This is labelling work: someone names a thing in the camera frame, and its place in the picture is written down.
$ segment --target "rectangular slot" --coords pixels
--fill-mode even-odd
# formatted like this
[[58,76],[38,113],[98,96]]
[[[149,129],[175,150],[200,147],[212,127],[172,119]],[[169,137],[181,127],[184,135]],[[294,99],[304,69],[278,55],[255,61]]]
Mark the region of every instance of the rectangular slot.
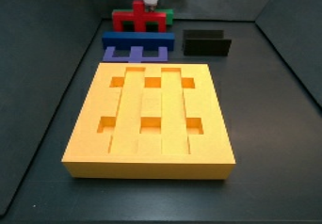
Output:
[[96,132],[112,134],[116,127],[116,117],[100,117]]
[[124,77],[112,77],[109,88],[121,88],[124,85]]
[[195,81],[192,77],[181,78],[183,88],[195,88]]
[[145,88],[160,88],[161,87],[161,78],[160,77],[145,77],[144,78],[144,87]]
[[161,68],[160,71],[161,72],[179,72],[180,76],[181,76],[181,69],[179,69],[179,68]]
[[144,72],[145,68],[141,68],[141,67],[127,67],[125,71],[127,72]]
[[189,135],[203,135],[204,128],[201,118],[185,118],[185,129]]
[[161,133],[161,118],[141,117],[139,133],[147,135],[159,135]]

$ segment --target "black block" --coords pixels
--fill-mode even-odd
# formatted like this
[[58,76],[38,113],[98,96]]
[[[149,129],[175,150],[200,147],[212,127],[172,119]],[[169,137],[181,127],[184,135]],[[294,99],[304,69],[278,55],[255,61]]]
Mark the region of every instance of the black block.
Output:
[[184,30],[183,54],[185,56],[227,56],[231,40],[223,30]]

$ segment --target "red block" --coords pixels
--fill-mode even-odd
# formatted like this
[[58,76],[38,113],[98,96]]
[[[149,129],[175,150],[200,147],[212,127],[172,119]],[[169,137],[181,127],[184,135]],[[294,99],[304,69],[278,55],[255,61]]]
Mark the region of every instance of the red block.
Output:
[[136,32],[145,32],[145,22],[156,22],[159,24],[159,32],[165,32],[165,13],[147,12],[144,10],[144,3],[140,0],[133,1],[132,12],[113,12],[113,28],[116,32],[123,31],[121,22],[125,21],[133,22]]

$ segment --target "dark gray table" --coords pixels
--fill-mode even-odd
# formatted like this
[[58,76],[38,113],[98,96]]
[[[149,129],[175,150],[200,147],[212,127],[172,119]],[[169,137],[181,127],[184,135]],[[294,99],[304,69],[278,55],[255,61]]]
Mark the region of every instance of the dark gray table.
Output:
[[[183,56],[184,29],[223,29],[227,57]],[[60,164],[103,57],[103,22],[4,222],[322,220],[322,119],[252,23],[176,21],[171,62],[208,63],[236,167],[221,181],[73,179]]]

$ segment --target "orange block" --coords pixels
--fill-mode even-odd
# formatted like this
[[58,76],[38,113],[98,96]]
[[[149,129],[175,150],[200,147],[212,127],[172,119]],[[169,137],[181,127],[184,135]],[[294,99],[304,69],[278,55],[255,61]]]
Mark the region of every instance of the orange block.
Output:
[[73,177],[225,179],[235,165],[204,64],[104,64],[61,160]]

